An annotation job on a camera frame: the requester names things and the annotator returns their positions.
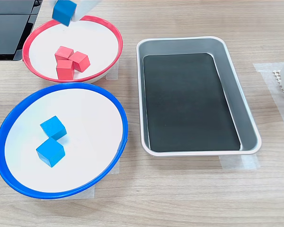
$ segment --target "table surface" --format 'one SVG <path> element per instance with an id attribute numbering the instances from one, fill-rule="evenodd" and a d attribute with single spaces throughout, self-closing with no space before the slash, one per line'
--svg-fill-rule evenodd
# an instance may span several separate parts
<path id="1" fill-rule="evenodd" d="M 41 201 L 0 176 L 1 226 L 284 226 L 284 122 L 253 63 L 284 61 L 284 0 L 103 1 L 91 12 L 124 39 L 119 79 L 95 84 L 114 94 L 129 121 L 120 174 L 95 198 Z M 51 19 L 44 1 L 35 28 Z M 135 47 L 145 38 L 214 35 L 230 51 L 263 146 L 257 170 L 225 170 L 219 157 L 154 158 L 140 145 Z M 51 85 L 22 61 L 0 61 L 0 125 L 28 95 Z"/>

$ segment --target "black object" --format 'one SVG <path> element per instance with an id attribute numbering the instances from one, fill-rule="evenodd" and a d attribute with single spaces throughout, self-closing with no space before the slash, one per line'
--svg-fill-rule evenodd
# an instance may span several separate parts
<path id="1" fill-rule="evenodd" d="M 39 9 L 35 0 L 0 0 L 0 60 L 21 60 Z"/>
<path id="2" fill-rule="evenodd" d="M 146 56 L 143 68 L 152 150 L 240 149 L 212 56 Z"/>

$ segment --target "cube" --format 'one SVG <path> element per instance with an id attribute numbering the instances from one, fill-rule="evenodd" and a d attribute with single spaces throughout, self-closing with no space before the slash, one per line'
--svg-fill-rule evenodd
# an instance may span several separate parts
<path id="1" fill-rule="evenodd" d="M 58 140 L 66 135 L 66 129 L 57 116 L 43 122 L 40 126 L 46 135 L 54 140 Z"/>
<path id="2" fill-rule="evenodd" d="M 89 57 L 79 51 L 75 52 L 68 59 L 74 62 L 74 68 L 79 72 L 84 72 L 90 66 Z"/>
<path id="3" fill-rule="evenodd" d="M 67 48 L 65 46 L 60 46 L 57 52 L 55 53 L 56 62 L 58 60 L 68 60 L 68 58 L 74 54 L 74 50 Z"/>
<path id="4" fill-rule="evenodd" d="M 70 60 L 58 60 L 57 63 L 57 75 L 58 79 L 72 80 L 74 79 L 74 64 Z"/>
<path id="5" fill-rule="evenodd" d="M 53 8 L 53 19 L 68 26 L 75 13 L 77 4 L 69 0 L 58 0 Z"/>
<path id="6" fill-rule="evenodd" d="M 46 140 L 36 151 L 39 158 L 50 167 L 56 165 L 65 156 L 63 146 L 53 138 Z"/>

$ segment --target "tray rim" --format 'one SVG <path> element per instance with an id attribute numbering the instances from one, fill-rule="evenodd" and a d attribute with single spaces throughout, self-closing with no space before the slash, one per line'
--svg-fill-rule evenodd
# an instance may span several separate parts
<path id="1" fill-rule="evenodd" d="M 43 74 L 41 74 L 40 72 L 38 72 L 31 64 L 30 62 L 30 58 L 29 58 L 29 49 L 30 49 L 30 45 L 32 44 L 32 42 L 34 41 L 34 39 L 43 31 L 49 29 L 50 27 L 53 27 L 55 25 L 60 24 L 60 22 L 56 21 L 56 20 L 50 20 L 44 24 L 42 24 L 40 27 L 36 28 L 29 36 L 28 38 L 25 40 L 24 45 L 23 45 L 23 49 L 22 49 L 22 60 L 24 62 L 24 64 L 26 65 L 26 67 L 32 72 L 34 73 L 36 76 L 52 81 L 52 82 L 58 82 L 58 83 L 66 83 L 66 82 L 84 82 L 84 81 L 88 81 L 88 80 L 92 80 L 95 79 L 97 77 L 102 76 L 104 73 L 106 73 L 109 69 L 111 69 L 114 64 L 119 60 L 122 50 L 123 50 L 123 39 L 121 36 L 120 31 L 116 28 L 116 26 L 114 26 L 112 23 L 99 18 L 99 17 L 95 17 L 95 16 L 84 16 L 81 20 L 85 20 L 85 21 L 91 21 L 91 22 L 95 22 L 98 24 L 101 24 L 105 27 L 107 27 L 110 31 L 112 31 L 114 33 L 114 35 L 117 38 L 118 41 L 118 54 L 116 56 L 116 58 L 114 59 L 114 61 L 107 66 L 105 69 L 103 69 L 102 71 L 91 75 L 89 77 L 84 77 L 84 78 L 80 78 L 80 79 L 72 79 L 72 80 L 64 80 L 64 79 L 53 79 L 53 78 L 49 78 Z"/>
<path id="2" fill-rule="evenodd" d="M 241 98 L 243 100 L 244 103 L 244 107 L 247 110 L 247 114 L 248 117 L 250 119 L 250 122 L 252 124 L 253 130 L 255 132 L 256 138 L 257 138 L 257 144 L 253 149 L 250 150 L 213 150 L 213 151 L 168 151 L 168 152 L 157 152 L 157 151 L 153 151 L 151 150 L 145 143 L 145 137 L 144 137 L 144 120 L 143 120 L 143 105 L 142 105 L 142 78 L 141 78 L 141 64 L 140 64 L 140 46 L 143 43 L 149 42 L 149 41 L 169 41 L 169 40 L 187 40 L 187 39 L 215 39 L 217 41 L 219 41 L 220 43 L 223 44 L 223 47 L 225 49 L 226 55 L 227 55 L 227 59 L 230 63 L 231 66 L 231 70 L 232 73 L 234 75 L 236 84 L 238 86 L 239 92 L 241 94 Z M 236 73 L 236 70 L 234 68 L 233 62 L 231 60 L 231 56 L 229 54 L 228 48 L 226 46 L 226 43 L 216 37 L 216 36 L 199 36 L 199 37 L 183 37 L 183 38 L 150 38 L 150 39 L 143 39 L 141 40 L 137 46 L 136 46 L 136 56 L 137 56 L 137 71 L 138 71 L 138 96 L 139 96 L 139 118 L 140 118 L 140 142 L 142 145 L 142 148 L 149 153 L 152 156 L 155 157 L 173 157 L 173 156 L 177 156 L 177 157 L 181 157 L 181 156 L 220 156 L 220 155 L 252 155 L 257 153 L 261 146 L 262 146 L 262 139 L 259 133 L 259 130 L 257 128 L 256 122 L 252 116 L 251 110 L 248 106 L 246 97 L 244 95 L 243 89 L 241 87 L 241 84 L 239 82 L 239 78 L 238 75 Z"/>
<path id="3" fill-rule="evenodd" d="M 118 109 L 121 119 L 122 119 L 123 133 L 122 133 L 122 139 L 120 141 L 120 145 L 118 147 L 117 153 L 115 157 L 113 158 L 113 160 L 111 161 L 111 163 L 108 165 L 108 167 L 102 173 L 100 173 L 97 177 L 95 177 L 94 179 L 91 179 L 88 183 L 80 187 L 77 187 L 77 188 L 74 188 L 68 191 L 64 191 L 64 192 L 39 192 L 36 190 L 32 190 L 24 186 L 23 184 L 21 184 L 12 175 L 12 173 L 10 172 L 7 166 L 7 163 L 5 160 L 5 141 L 7 139 L 9 131 L 12 125 L 14 124 L 14 122 L 17 120 L 17 118 L 23 113 L 23 111 L 25 111 L 36 100 L 40 99 L 41 97 L 49 93 L 55 92 L 55 91 L 64 90 L 64 89 L 74 89 L 74 88 L 86 89 L 86 90 L 98 92 L 99 94 L 108 98 Z M 61 84 L 52 85 L 52 86 L 43 88 L 39 91 L 36 91 L 35 93 L 29 95 L 24 100 L 22 100 L 18 105 L 15 106 L 14 109 L 11 110 L 11 112 L 8 114 L 8 116 L 5 118 L 2 125 L 0 126 L 0 175 L 3 178 L 3 180 L 11 188 L 29 197 L 33 197 L 37 199 L 58 199 L 58 198 L 71 196 L 85 189 L 88 189 L 89 187 L 96 184 L 98 181 L 100 181 L 104 176 L 108 174 L 108 172 L 115 166 L 120 156 L 122 155 L 124 148 L 126 146 L 126 143 L 127 143 L 127 137 L 128 137 L 128 121 L 127 121 L 125 110 L 122 107 L 121 103 L 117 100 L 117 98 L 114 97 L 110 92 L 96 85 L 87 84 L 87 83 L 61 83 Z"/>

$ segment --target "blue bowl rim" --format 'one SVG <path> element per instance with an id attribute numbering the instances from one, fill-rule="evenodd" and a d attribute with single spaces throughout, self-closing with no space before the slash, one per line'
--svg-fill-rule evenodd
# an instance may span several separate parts
<path id="1" fill-rule="evenodd" d="M 108 165 L 108 167 L 100 175 L 98 175 L 96 178 L 94 178 L 90 182 L 78 188 L 71 189 L 71 190 L 64 191 L 64 192 L 39 192 L 36 190 L 32 190 L 24 186 L 23 184 L 21 184 L 19 181 L 17 181 L 15 177 L 12 175 L 12 173 L 10 172 L 7 166 L 6 160 L 5 160 L 6 138 L 14 122 L 23 113 L 23 111 L 25 111 L 33 102 L 35 102 L 39 98 L 51 92 L 58 91 L 58 90 L 64 90 L 64 89 L 72 89 L 72 88 L 86 89 L 86 90 L 98 92 L 99 94 L 102 94 L 103 96 L 108 98 L 110 101 L 112 101 L 114 105 L 117 107 L 121 115 L 122 124 L 123 124 L 123 134 L 122 134 L 122 139 L 121 139 L 118 151 L 115 157 L 113 158 L 112 162 Z M 3 121 L 0 127 L 0 175 L 11 188 L 29 197 L 33 197 L 37 199 L 58 199 L 58 198 L 71 196 L 71 195 L 77 194 L 93 186 L 98 181 L 100 181 L 105 175 L 108 174 L 108 172 L 115 166 L 120 156 L 122 155 L 122 152 L 127 143 L 127 136 L 128 136 L 128 121 L 126 118 L 125 110 L 122 107 L 121 103 L 110 92 L 108 92 L 107 90 L 101 87 L 98 87 L 92 84 L 87 84 L 87 83 L 61 83 L 57 85 L 52 85 L 50 87 L 46 87 L 39 91 L 36 91 L 35 93 L 25 98 L 8 114 L 8 116 Z"/>

